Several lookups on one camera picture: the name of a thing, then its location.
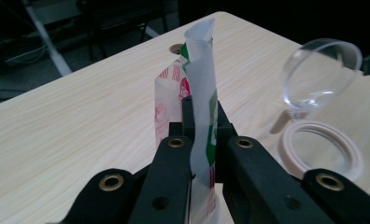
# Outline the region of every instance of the dark background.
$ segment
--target dark background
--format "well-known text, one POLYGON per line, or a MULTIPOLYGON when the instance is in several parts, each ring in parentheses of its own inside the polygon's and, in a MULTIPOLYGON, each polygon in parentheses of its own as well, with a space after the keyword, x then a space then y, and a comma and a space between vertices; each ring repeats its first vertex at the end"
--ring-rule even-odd
POLYGON ((363 55, 370 54, 370 0, 178 0, 180 24, 219 10, 299 44, 328 37, 353 43, 363 55))

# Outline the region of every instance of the brass screw hole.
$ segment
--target brass screw hole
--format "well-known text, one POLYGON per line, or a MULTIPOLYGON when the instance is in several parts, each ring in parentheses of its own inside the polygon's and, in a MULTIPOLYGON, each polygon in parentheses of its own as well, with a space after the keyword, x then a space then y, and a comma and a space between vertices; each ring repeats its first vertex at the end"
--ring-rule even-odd
POLYGON ((185 142, 180 138, 173 138, 168 141, 168 145, 170 147, 183 147, 185 146, 185 142))
POLYGON ((106 175, 100 180, 98 187, 103 191, 112 191, 120 188, 123 182, 123 176, 119 174, 106 175))
POLYGON ((248 148, 248 147, 253 147, 254 146, 254 144, 250 140, 245 139, 245 138, 237 139, 237 142, 236 143, 237 143, 237 145, 239 147, 246 147, 246 148, 248 148))
POLYGON ((316 180, 320 185, 330 190, 340 191, 345 188, 342 181, 333 175, 319 174, 316 176, 316 180))

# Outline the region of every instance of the clear plastic lid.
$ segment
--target clear plastic lid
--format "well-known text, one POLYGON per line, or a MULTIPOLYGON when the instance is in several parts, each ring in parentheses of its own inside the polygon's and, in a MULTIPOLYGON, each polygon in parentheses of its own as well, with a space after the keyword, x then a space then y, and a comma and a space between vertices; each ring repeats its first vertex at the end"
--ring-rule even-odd
POLYGON ((284 101, 295 109, 329 104, 355 78, 363 56, 357 46, 322 38, 294 52, 282 71, 284 101))

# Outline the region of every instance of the floor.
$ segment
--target floor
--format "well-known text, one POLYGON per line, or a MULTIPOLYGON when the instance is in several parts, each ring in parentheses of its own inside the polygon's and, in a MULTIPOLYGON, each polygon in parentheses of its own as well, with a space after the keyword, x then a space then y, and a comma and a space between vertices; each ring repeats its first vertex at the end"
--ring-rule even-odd
MULTIPOLYGON (((179 26, 178 4, 177 0, 165 2, 170 31, 179 26)), ((98 48, 94 48, 94 60, 90 59, 86 35, 80 27, 80 20, 73 19, 50 30, 52 42, 72 71, 103 59, 98 48)), ((151 21, 149 27, 158 34, 164 33, 162 20, 151 21)), ((140 37, 138 31, 112 36, 105 41, 108 56, 139 44, 140 37)), ((7 66, 0 68, 0 103, 62 77, 39 36, 30 34, 14 46, 6 54, 7 66)))

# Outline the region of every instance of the bolt hole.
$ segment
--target bolt hole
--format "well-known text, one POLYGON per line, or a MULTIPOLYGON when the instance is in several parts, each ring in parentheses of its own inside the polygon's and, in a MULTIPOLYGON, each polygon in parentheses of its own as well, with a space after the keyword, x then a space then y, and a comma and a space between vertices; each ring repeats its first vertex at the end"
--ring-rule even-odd
POLYGON ((238 139, 237 140, 237 145, 240 146, 240 147, 253 147, 254 144, 248 140, 248 139, 238 139))
POLYGON ((152 201, 152 207, 156 210, 164 210, 169 204, 168 198, 158 197, 152 201))
POLYGON ((170 147, 183 147, 185 142, 182 139, 174 138, 168 141, 170 147))
POLYGON ((345 188, 342 181, 333 175, 319 174, 316 176, 316 180, 323 187, 334 191, 340 191, 345 188))
POLYGON ((100 180, 99 187, 103 191, 112 191, 118 189, 123 184, 123 176, 119 174, 106 175, 100 180))
POLYGON ((302 204, 291 195, 287 195, 284 199, 284 203, 287 207, 291 208, 292 210, 298 210, 301 208, 302 204))
POLYGON ((173 45, 170 47, 170 52, 172 52, 173 54, 179 55, 181 53, 181 47, 182 47, 181 44, 173 45))
POLYGON ((118 178, 114 178, 114 177, 111 177, 109 179, 106 180, 106 186, 109 186, 109 187, 112 187, 112 186, 115 186, 119 183, 119 179, 118 178))

